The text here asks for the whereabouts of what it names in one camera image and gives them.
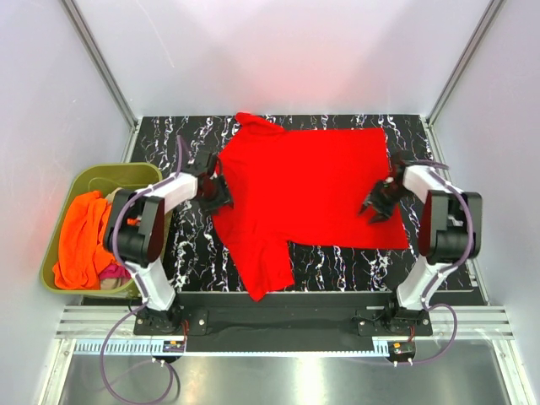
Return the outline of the red t shirt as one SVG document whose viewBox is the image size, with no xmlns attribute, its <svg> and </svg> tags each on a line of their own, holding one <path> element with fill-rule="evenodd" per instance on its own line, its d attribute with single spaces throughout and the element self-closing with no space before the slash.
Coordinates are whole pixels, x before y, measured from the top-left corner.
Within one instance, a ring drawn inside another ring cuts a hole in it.
<svg viewBox="0 0 540 405">
<path fill-rule="evenodd" d="M 213 216 L 253 300 L 294 282 L 289 244 L 404 250 L 401 214 L 374 223 L 361 208 L 389 172 L 380 128 L 287 130 L 249 113 L 220 152 L 231 205 Z"/>
</svg>

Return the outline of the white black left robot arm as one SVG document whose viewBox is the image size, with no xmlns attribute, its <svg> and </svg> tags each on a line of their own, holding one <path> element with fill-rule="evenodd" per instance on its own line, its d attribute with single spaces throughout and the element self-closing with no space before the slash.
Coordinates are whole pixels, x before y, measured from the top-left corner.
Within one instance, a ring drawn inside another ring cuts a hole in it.
<svg viewBox="0 0 540 405">
<path fill-rule="evenodd" d="M 106 250 L 128 271 L 141 295 L 139 320 L 158 333 L 187 329 L 160 256 L 165 245 L 165 215 L 191 200 L 205 214 L 233 205 L 216 153 L 201 153 L 185 168 L 143 189 L 120 189 L 105 230 Z"/>
</svg>

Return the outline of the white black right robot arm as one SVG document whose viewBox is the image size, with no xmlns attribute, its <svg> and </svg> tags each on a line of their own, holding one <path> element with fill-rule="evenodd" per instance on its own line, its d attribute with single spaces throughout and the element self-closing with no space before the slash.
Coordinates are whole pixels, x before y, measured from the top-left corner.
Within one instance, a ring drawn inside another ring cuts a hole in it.
<svg viewBox="0 0 540 405">
<path fill-rule="evenodd" d="M 362 212 L 372 211 L 369 222 L 379 224 L 390 220 L 404 197 L 414 195 L 423 204 L 418 259 L 382 309 L 356 313 L 354 322 L 362 337 L 429 334 L 435 291 L 480 251 L 483 199 L 443 179 L 437 171 L 445 168 L 440 162 L 395 153 L 389 175 L 376 182 L 361 206 Z"/>
</svg>

